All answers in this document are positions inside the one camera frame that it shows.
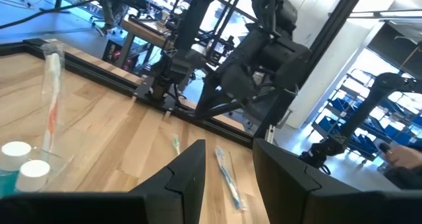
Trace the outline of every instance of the bottle cap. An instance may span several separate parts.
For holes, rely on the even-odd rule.
[[[20,167],[16,189],[21,192],[36,192],[47,182],[50,165],[42,160],[28,161]]]
[[[9,142],[1,147],[0,169],[3,171],[18,171],[23,163],[28,161],[31,146],[25,142]]]

